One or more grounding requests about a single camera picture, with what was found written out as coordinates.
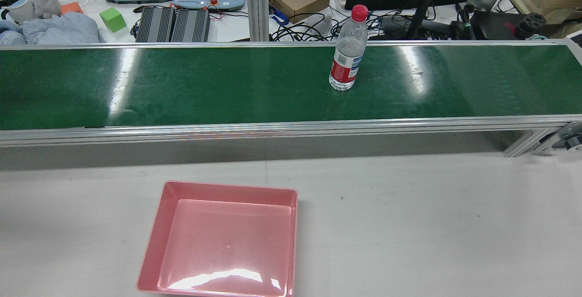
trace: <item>white table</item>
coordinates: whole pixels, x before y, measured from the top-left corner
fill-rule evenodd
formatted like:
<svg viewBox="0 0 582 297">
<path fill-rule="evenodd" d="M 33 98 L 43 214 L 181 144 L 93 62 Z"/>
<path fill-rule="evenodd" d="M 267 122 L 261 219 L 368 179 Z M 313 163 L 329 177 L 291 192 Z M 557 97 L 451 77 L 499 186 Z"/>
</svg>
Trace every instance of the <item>white table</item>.
<svg viewBox="0 0 582 297">
<path fill-rule="evenodd" d="M 59 0 L 62 4 L 73 2 L 76 0 Z M 162 3 L 161 5 L 170 5 L 170 1 Z M 138 4 L 114 4 L 108 3 L 105 0 L 95 0 L 86 5 L 82 5 L 81 9 L 86 15 L 89 15 L 95 20 L 99 27 L 99 32 L 103 36 L 104 40 L 109 43 L 129 43 L 135 42 L 135 38 L 129 34 L 133 24 L 140 19 L 141 14 L 133 13 L 133 9 L 139 7 Z M 125 19 L 127 24 L 126 28 L 123 28 L 115 33 L 111 32 L 106 28 L 103 21 L 100 19 L 99 13 L 110 8 L 115 7 Z M 210 30 L 208 32 L 209 41 L 233 41 L 249 38 L 249 21 L 246 17 L 232 17 L 227 16 L 220 21 L 212 21 L 210 25 Z"/>
<path fill-rule="evenodd" d="M 298 297 L 582 295 L 582 153 L 47 170 L 21 162 L 91 156 L 23 154 L 0 150 L 2 296 L 149 296 L 135 282 L 167 180 L 297 189 Z"/>
<path fill-rule="evenodd" d="M 59 0 L 62 4 L 70 3 L 77 0 Z M 161 5 L 169 5 L 169 2 L 162 3 Z M 330 5 L 341 11 L 341 13 L 345 15 L 349 15 L 349 11 L 345 11 L 341 9 L 338 5 L 335 4 L 335 0 L 330 0 Z M 109 43 L 131 43 L 135 42 L 135 38 L 129 34 L 129 31 L 133 24 L 139 20 L 141 14 L 133 13 L 133 9 L 139 7 L 138 4 L 123 4 L 118 5 L 114 3 L 108 3 L 104 0 L 95 0 L 86 5 L 82 5 L 81 8 L 86 15 L 89 15 L 93 18 L 99 28 L 100 34 L 103 36 L 104 40 Z M 121 29 L 118 32 L 111 32 L 108 28 L 106 28 L 105 24 L 100 19 L 99 13 L 102 11 L 110 8 L 115 7 L 120 13 L 122 13 L 123 18 L 125 19 L 125 23 L 127 24 L 126 28 Z M 503 9 L 511 8 L 511 3 L 508 0 L 504 0 L 502 2 Z M 455 13 L 455 8 L 452 5 L 445 5 L 436 7 L 436 20 L 441 23 L 450 23 L 452 20 L 457 18 L 457 14 Z M 333 16 L 335 19 L 342 20 L 344 17 L 342 15 L 338 15 L 335 12 L 332 12 L 330 9 L 325 9 L 322 13 L 326 15 Z M 386 11 L 376 11 L 376 15 L 382 15 L 386 13 Z M 414 10 L 405 10 L 403 11 L 404 15 L 413 15 Z M 318 15 L 312 16 L 313 19 L 306 19 L 306 21 L 316 21 L 320 18 Z M 270 20 L 270 32 L 275 32 L 276 29 L 279 27 L 274 20 Z M 224 19 L 220 21 L 212 20 L 208 35 L 208 41 L 211 42 L 221 42 L 221 41 L 233 41 L 233 40 L 240 40 L 244 38 L 249 38 L 249 22 L 246 17 L 232 17 L 226 16 Z"/>
</svg>

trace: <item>bottle cap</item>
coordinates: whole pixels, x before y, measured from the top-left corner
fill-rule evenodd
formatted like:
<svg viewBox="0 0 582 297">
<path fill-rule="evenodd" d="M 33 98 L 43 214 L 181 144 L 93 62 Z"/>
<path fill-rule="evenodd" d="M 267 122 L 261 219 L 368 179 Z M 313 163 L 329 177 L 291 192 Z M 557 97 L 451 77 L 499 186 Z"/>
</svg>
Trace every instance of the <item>bottle cap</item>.
<svg viewBox="0 0 582 297">
<path fill-rule="evenodd" d="M 364 22 L 368 18 L 368 7 L 365 5 L 355 5 L 351 9 L 351 17 L 356 22 Z"/>
</svg>

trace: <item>conveyor belt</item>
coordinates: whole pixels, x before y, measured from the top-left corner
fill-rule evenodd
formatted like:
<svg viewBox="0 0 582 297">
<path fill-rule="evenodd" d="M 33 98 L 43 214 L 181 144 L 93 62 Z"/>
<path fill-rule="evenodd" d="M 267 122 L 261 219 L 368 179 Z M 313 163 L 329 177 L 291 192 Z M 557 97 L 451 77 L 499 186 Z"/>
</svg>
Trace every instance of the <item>conveyor belt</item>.
<svg viewBox="0 0 582 297">
<path fill-rule="evenodd" d="M 0 130 L 582 113 L 582 67 L 562 45 L 371 45 L 345 92 L 328 83 L 332 55 L 331 45 L 0 50 Z"/>
</svg>

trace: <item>plastic water bottle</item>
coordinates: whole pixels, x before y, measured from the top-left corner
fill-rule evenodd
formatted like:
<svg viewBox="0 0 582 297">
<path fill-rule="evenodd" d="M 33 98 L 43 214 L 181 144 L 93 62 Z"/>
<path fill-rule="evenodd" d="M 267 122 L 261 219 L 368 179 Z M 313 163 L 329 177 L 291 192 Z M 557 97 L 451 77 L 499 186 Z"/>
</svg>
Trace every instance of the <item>plastic water bottle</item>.
<svg viewBox="0 0 582 297">
<path fill-rule="evenodd" d="M 329 73 L 329 84 L 337 90 L 348 90 L 354 85 L 368 41 L 367 18 L 368 9 L 365 5 L 355 5 L 350 19 L 339 32 Z"/>
</svg>

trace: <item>pink tray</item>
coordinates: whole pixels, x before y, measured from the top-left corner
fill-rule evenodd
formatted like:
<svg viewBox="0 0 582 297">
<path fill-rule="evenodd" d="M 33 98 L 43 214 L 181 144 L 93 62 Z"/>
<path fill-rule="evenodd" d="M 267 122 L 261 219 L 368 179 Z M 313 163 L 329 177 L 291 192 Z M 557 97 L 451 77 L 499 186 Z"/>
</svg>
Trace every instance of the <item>pink tray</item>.
<svg viewBox="0 0 582 297">
<path fill-rule="evenodd" d="M 292 297 L 297 191 L 168 181 L 137 289 Z"/>
</svg>

